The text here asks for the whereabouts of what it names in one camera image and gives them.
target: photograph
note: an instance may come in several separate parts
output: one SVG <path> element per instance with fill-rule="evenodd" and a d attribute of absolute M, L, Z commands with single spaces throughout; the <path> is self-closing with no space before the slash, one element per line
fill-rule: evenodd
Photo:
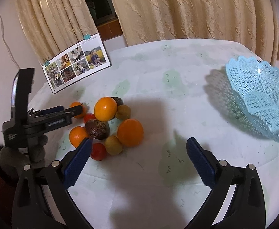
<path fill-rule="evenodd" d="M 47 76 L 49 78 L 49 81 L 50 81 L 53 89 L 58 88 L 59 86 L 61 86 L 64 83 L 64 81 L 59 73 L 56 62 L 49 64 L 45 68 L 45 71 L 47 73 Z"/>
<path fill-rule="evenodd" d="M 79 76 L 80 74 L 83 74 L 90 70 L 90 67 L 86 59 L 82 59 L 77 63 L 73 64 L 73 68 L 75 70 L 76 76 Z"/>
<path fill-rule="evenodd" d="M 62 76 L 63 81 L 65 83 L 76 77 L 72 66 L 70 66 L 70 67 L 64 69 L 63 71 L 61 71 L 61 76 Z"/>
<path fill-rule="evenodd" d="M 57 63 L 59 70 L 63 70 L 64 68 L 71 65 L 70 59 L 67 54 L 62 56 L 60 59 L 56 60 L 56 63 Z"/>
<path fill-rule="evenodd" d="M 90 46 L 91 46 L 90 42 L 84 43 L 82 45 L 84 54 L 90 65 L 90 68 L 92 69 L 92 68 L 95 68 L 97 66 L 100 66 L 100 65 L 106 63 L 106 59 L 104 57 L 101 47 L 96 46 L 96 47 L 90 48 Z"/>
<path fill-rule="evenodd" d="M 70 46 L 42 66 L 53 94 L 111 66 L 99 33 Z"/>
<path fill-rule="evenodd" d="M 81 46 L 78 46 L 67 54 L 72 64 L 85 57 Z"/>

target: blue plastic basket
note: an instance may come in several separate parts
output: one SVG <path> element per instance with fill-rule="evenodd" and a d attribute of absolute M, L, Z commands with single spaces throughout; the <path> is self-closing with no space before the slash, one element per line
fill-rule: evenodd
<path fill-rule="evenodd" d="M 254 57 L 226 64 L 236 102 L 253 126 L 279 142 L 279 69 Z"/>

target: small tomato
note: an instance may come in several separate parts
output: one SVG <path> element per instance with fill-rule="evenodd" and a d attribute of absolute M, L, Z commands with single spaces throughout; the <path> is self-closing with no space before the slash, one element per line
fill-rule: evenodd
<path fill-rule="evenodd" d="M 106 148 L 102 143 L 94 143 L 92 145 L 91 158 L 95 161 L 101 161 L 106 157 Z"/>
<path fill-rule="evenodd" d="M 83 122 L 84 124 L 86 124 L 89 120 L 95 120 L 96 117 L 94 114 L 86 114 L 84 117 L 83 117 Z"/>

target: tangerine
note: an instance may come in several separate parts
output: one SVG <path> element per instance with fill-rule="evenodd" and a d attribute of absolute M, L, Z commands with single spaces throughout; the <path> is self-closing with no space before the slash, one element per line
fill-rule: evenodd
<path fill-rule="evenodd" d="M 123 121 L 117 129 L 117 138 L 128 147 L 139 145 L 144 138 L 144 129 L 142 124 L 135 119 Z"/>
<path fill-rule="evenodd" d="M 111 120 L 117 111 L 117 103 L 111 97 L 103 97 L 98 100 L 94 107 L 94 114 L 99 121 Z"/>
<path fill-rule="evenodd" d="M 86 129 L 82 126 L 76 126 L 70 131 L 70 143 L 77 148 L 84 138 L 90 138 Z"/>
<path fill-rule="evenodd" d="M 85 115 L 86 115 L 86 112 L 87 112 L 87 108 L 83 105 L 83 103 L 81 102 L 73 102 L 70 107 L 76 107 L 78 105 L 81 105 L 82 106 L 82 113 L 79 114 L 79 115 L 76 115 L 74 116 L 74 118 L 76 119 L 80 119 L 80 118 L 83 118 Z"/>

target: binder clip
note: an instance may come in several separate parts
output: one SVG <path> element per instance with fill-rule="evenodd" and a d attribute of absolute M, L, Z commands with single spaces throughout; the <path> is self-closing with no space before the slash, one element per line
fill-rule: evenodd
<path fill-rule="evenodd" d="M 45 62 L 44 62 L 44 66 L 46 67 L 47 65 L 49 65 L 50 64 L 50 62 L 49 62 L 49 59 L 47 58 L 47 59 L 43 59 Z"/>
<path fill-rule="evenodd" d="M 86 35 L 83 36 L 83 38 L 84 40 L 88 40 L 91 38 L 91 35 L 87 33 Z"/>

